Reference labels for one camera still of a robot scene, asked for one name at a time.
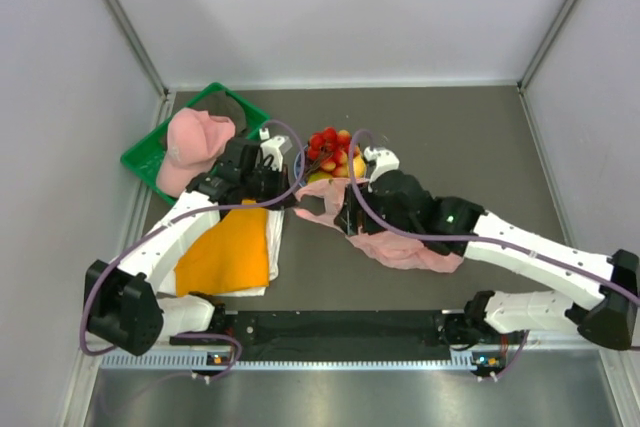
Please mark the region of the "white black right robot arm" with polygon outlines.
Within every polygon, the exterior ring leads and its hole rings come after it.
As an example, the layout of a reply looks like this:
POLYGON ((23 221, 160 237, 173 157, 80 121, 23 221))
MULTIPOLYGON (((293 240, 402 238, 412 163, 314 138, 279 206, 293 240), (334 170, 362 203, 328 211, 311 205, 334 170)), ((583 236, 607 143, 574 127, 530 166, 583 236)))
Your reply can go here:
POLYGON ((349 181, 335 219, 347 235, 393 233, 436 254, 458 256, 529 278, 545 291, 482 291, 464 309, 469 335, 487 343, 500 333, 577 333, 603 348, 631 351, 639 308, 639 258, 619 249, 590 253, 521 229, 479 204, 434 197, 399 170, 373 182, 349 181))

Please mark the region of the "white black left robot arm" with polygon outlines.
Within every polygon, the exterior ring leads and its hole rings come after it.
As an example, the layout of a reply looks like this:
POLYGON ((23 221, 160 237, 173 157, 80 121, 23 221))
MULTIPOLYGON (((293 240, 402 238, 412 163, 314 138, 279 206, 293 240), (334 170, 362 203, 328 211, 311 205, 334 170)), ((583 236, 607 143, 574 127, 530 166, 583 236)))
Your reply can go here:
POLYGON ((234 138, 212 172, 194 177, 170 211, 110 263, 85 276, 80 345, 93 334, 132 355, 191 333, 205 343, 226 334, 218 295, 261 296, 279 275, 285 209, 295 198, 285 135, 234 138))

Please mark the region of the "pink plastic bag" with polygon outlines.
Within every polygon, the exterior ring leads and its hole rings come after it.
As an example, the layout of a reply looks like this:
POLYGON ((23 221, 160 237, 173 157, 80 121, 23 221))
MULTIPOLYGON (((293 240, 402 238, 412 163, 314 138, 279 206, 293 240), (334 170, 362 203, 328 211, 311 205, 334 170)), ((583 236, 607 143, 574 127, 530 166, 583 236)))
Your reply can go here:
POLYGON ((357 235, 347 236, 335 224, 334 220, 342 208, 345 189, 349 184, 348 178, 321 179, 307 184, 295 193, 296 199, 301 201, 305 196, 319 198, 323 201, 325 210, 316 215, 304 208, 295 207, 295 214, 301 219, 339 231, 355 248, 389 268, 453 273, 462 264, 463 259, 460 256, 455 254, 440 255, 418 240, 389 231, 376 234, 359 232, 357 235))

